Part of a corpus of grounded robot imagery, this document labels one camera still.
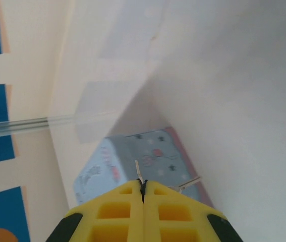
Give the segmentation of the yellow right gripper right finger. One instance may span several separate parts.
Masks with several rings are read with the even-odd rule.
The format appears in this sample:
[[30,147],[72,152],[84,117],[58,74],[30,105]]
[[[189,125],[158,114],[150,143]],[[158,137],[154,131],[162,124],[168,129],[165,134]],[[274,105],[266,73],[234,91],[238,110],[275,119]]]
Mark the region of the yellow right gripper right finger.
[[144,241],[242,241],[225,215],[155,181],[144,195]]

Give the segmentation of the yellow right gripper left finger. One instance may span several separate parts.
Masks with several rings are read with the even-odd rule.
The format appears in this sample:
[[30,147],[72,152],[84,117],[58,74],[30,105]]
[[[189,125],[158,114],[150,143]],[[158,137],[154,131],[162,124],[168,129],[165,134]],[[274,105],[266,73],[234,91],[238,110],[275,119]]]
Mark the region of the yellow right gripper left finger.
[[138,180],[70,209],[47,241],[143,241]]

